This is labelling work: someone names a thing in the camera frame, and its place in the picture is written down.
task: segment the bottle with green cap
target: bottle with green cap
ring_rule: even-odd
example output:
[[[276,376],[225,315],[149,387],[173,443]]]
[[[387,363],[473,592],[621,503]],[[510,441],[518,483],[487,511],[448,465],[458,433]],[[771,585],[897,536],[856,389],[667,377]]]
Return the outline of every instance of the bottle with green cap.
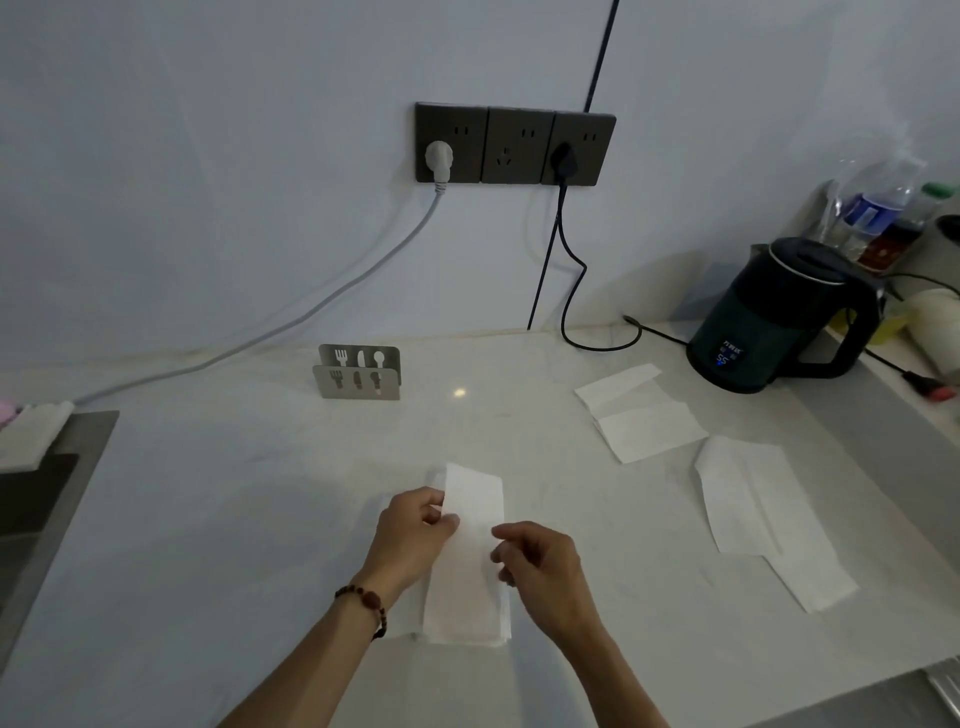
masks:
[[[952,184],[925,184],[897,220],[870,241],[856,262],[871,273],[882,274],[924,234],[927,223],[936,216],[937,209],[956,191],[957,187]]]

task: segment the plastic bottle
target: plastic bottle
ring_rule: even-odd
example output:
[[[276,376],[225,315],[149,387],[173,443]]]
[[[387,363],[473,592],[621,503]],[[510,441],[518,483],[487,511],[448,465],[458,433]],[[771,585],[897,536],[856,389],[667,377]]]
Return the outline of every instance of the plastic bottle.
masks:
[[[900,152],[881,164],[845,206],[824,242],[849,260],[857,260],[885,231],[913,197],[926,162]]]
[[[942,182],[925,184],[900,217],[870,241],[856,262],[871,273],[886,271],[924,234],[940,205],[953,197],[956,191],[956,187]]]

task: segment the wall outlet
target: wall outlet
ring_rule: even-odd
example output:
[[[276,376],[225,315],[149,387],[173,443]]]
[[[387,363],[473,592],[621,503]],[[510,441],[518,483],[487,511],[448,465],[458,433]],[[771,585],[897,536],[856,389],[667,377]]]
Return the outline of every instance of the wall outlet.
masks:
[[[616,117],[610,113],[557,111],[546,158],[550,159],[554,150],[564,142],[573,147],[578,169],[575,175],[566,180],[567,185],[593,187],[597,184],[615,124]],[[543,165],[540,183],[557,183],[549,161]]]
[[[539,184],[553,111],[490,108],[482,182]]]
[[[447,104],[416,104],[414,107],[414,153],[417,182],[432,182],[433,172],[424,153],[431,141],[445,141],[453,150],[451,182],[480,182],[483,146],[487,138],[487,107],[455,107]]]

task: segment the blue bottle label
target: blue bottle label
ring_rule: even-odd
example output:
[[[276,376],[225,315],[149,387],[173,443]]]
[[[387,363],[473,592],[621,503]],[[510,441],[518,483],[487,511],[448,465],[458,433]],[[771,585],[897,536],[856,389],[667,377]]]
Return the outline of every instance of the blue bottle label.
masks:
[[[901,209],[871,202],[865,197],[857,197],[846,215],[844,222],[857,231],[876,237],[896,220]]]

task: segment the sink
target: sink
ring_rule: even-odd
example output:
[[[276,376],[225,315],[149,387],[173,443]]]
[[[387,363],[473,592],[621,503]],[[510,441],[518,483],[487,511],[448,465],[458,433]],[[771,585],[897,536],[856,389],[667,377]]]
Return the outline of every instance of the sink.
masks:
[[[0,672],[119,414],[71,415],[37,470],[0,475]]]

